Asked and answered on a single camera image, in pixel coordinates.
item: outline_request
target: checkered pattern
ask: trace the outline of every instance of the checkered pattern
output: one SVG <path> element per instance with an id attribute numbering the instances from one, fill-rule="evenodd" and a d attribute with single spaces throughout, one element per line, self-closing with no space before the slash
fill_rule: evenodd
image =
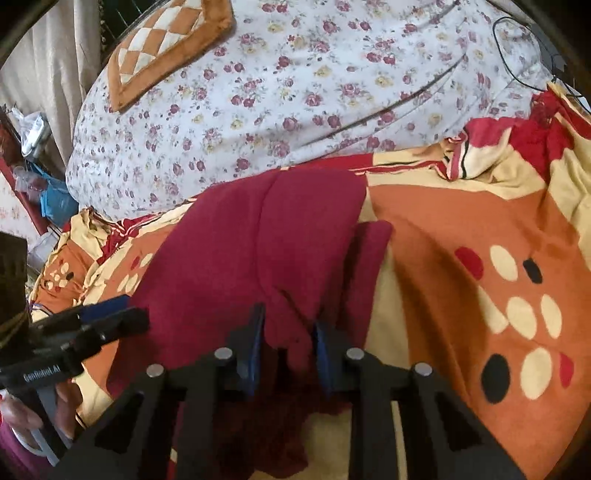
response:
<path id="1" fill-rule="evenodd" d="M 121 84 L 146 68 L 204 23 L 201 0 L 171 0 L 156 10 L 121 44 L 117 61 Z"/>

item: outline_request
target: folded fabric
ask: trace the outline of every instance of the folded fabric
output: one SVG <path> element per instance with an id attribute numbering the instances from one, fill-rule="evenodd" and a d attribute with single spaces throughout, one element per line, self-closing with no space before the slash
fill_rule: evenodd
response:
<path id="1" fill-rule="evenodd" d="M 335 408 L 317 388 L 311 327 L 322 319 L 364 346 L 391 233 L 386 222 L 358 223 L 365 197 L 361 177 L 332 170 L 273 171 L 202 194 L 133 295 L 151 328 L 120 341 L 108 390 L 118 395 L 151 363 L 176 368 L 223 346 L 264 302 L 261 393 L 219 413 L 220 465 L 227 478 L 304 468 L 303 422 Z"/>
<path id="2" fill-rule="evenodd" d="M 232 23 L 230 0 L 171 0 L 157 9 L 111 55 L 113 110 L 201 55 Z"/>

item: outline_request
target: human hand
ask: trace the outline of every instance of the human hand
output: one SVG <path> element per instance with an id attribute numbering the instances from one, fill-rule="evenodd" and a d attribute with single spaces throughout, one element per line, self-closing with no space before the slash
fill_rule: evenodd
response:
<path id="1" fill-rule="evenodd" d="M 71 381 L 56 385 L 57 410 L 56 422 L 59 428 L 68 438 L 74 438 L 76 430 L 76 410 L 82 405 L 82 392 L 80 387 Z M 16 433 L 18 433 L 33 448 L 38 448 L 31 430 L 43 427 L 39 415 L 26 407 L 19 399 L 9 395 L 5 390 L 0 392 L 0 414 Z"/>

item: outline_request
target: plastic bag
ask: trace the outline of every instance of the plastic bag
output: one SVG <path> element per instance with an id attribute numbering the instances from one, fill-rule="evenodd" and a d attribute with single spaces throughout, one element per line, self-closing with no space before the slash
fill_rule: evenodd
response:
<path id="1" fill-rule="evenodd" d="M 12 176 L 17 192 L 26 193 L 30 202 L 41 203 L 41 195 L 48 187 L 46 179 L 35 172 L 25 170 L 24 167 L 16 167 L 12 171 Z"/>
<path id="2" fill-rule="evenodd" d="M 43 112 L 35 112 L 25 116 L 16 106 L 12 107 L 12 114 L 20 126 L 22 156 L 27 158 L 33 154 L 33 158 L 39 158 L 46 140 L 51 135 L 46 115 Z"/>

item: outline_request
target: white floral fabric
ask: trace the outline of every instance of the white floral fabric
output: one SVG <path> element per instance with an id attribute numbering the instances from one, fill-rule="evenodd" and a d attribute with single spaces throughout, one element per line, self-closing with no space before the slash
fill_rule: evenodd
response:
<path id="1" fill-rule="evenodd" d="M 0 173 L 0 232 L 10 233 L 27 240 L 32 247 L 39 233 L 21 201 L 14 195 L 10 184 Z"/>
<path id="2" fill-rule="evenodd" d="M 106 72 L 90 91 L 66 179 L 112 220 L 169 209 L 222 181 L 331 154 L 388 151 L 456 135 L 479 116 L 527 116 L 493 41 L 485 0 L 240 0 L 236 30 L 126 112 Z M 505 60 L 551 78 L 525 28 L 504 22 Z"/>

